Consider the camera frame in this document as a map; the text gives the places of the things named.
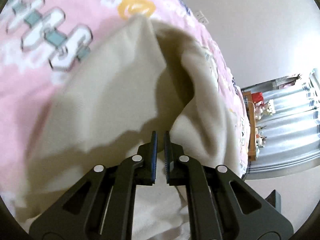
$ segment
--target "white cloth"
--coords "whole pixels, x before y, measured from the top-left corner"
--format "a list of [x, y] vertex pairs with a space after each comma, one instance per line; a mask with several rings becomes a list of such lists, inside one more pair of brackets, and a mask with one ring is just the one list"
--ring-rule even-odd
[[[19, 193], [27, 207], [20, 213], [24, 221], [40, 214], [94, 165], [120, 164], [152, 130], [160, 151], [170, 130], [186, 155], [240, 176], [229, 115], [199, 44], [172, 26], [132, 17], [55, 96], [28, 165], [28, 189]], [[166, 184], [158, 153], [156, 184], [137, 188], [133, 239], [188, 239], [186, 205]]]

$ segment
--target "wall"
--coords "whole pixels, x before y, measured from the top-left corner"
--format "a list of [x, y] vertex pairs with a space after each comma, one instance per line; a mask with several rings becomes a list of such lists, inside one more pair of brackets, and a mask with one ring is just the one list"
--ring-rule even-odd
[[293, 175], [246, 180], [263, 198], [276, 189], [281, 195], [281, 213], [297, 231], [320, 200], [320, 166]]
[[185, 0], [209, 20], [236, 83], [246, 87], [320, 62], [320, 11], [314, 0]]

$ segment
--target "red object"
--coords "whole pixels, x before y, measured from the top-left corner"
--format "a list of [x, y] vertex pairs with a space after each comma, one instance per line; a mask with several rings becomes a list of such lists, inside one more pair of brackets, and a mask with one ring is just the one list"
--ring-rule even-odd
[[258, 92], [258, 93], [253, 93], [251, 94], [252, 96], [252, 101], [256, 104], [260, 101], [262, 101], [262, 104], [264, 103], [263, 101], [263, 96], [262, 96], [262, 92]]

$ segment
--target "patterned bedding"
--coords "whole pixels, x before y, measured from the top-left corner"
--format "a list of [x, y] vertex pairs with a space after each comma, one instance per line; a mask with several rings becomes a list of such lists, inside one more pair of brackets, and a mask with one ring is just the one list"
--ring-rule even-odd
[[250, 127], [240, 89], [207, 29], [179, 0], [9, 0], [0, 14], [0, 193], [7, 201], [68, 71], [136, 13], [185, 30], [207, 50], [245, 172]]

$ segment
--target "garment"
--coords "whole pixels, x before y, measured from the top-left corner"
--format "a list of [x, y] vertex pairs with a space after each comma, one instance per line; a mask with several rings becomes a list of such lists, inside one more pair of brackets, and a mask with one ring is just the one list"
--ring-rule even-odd
[[19, 192], [18, 221], [46, 210], [94, 165], [134, 155], [156, 130], [156, 184], [137, 187], [133, 239], [188, 239], [183, 188], [165, 182], [164, 132], [203, 165], [241, 175], [230, 112], [210, 68], [194, 38], [141, 15], [104, 38], [53, 99]]

